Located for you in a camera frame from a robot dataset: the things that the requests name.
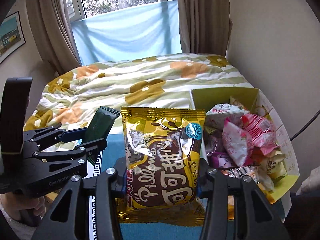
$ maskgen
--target painting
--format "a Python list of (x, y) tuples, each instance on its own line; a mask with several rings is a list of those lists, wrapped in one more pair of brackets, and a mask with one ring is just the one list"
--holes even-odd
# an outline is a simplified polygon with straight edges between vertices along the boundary
[(0, 63), (25, 44), (19, 12), (6, 17), (0, 25)]

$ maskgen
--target curtain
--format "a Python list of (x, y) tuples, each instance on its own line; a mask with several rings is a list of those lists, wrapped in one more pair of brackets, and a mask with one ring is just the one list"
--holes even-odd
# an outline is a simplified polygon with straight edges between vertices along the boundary
[(42, 60), (59, 74), (79, 67), (66, 0), (26, 0), (28, 19)]
[(178, 0), (182, 52), (225, 56), (229, 0)]

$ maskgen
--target cardboard box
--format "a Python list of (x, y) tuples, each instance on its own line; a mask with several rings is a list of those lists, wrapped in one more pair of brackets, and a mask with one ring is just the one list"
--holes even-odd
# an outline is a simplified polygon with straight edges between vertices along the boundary
[(275, 183), (271, 194), (275, 201), (280, 199), (297, 181), (299, 168), (294, 150), (284, 125), (269, 100), (259, 89), (244, 87), (221, 87), (190, 91), (190, 108), (209, 111), (214, 105), (229, 103), (230, 97), (241, 102), (251, 113), (271, 119), (276, 126), (276, 139), (282, 153), (286, 155), (284, 165), (288, 175)]

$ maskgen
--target wall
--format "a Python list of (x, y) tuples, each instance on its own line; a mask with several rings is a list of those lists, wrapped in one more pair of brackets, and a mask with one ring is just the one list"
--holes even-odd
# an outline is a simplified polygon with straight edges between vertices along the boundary
[[(289, 136), (320, 109), (320, 23), (305, 0), (230, 0), (228, 60), (260, 88)], [(320, 117), (292, 145), (300, 178), (320, 165)]]
[(30, 103), (26, 111), (26, 118), (28, 118), (35, 110), (45, 84), (52, 80), (53, 69), (41, 60), (31, 33), (25, 0), (17, 0), (8, 15), (17, 11), (20, 12), (21, 28), (26, 43), (0, 63), (0, 104), (7, 78), (32, 76), (34, 80), (30, 90)]

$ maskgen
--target blue cloth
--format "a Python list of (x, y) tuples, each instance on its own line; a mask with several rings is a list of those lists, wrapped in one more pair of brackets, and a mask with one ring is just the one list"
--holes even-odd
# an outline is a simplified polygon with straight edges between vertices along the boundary
[(177, 0), (100, 14), (71, 27), (82, 65), (181, 53)]

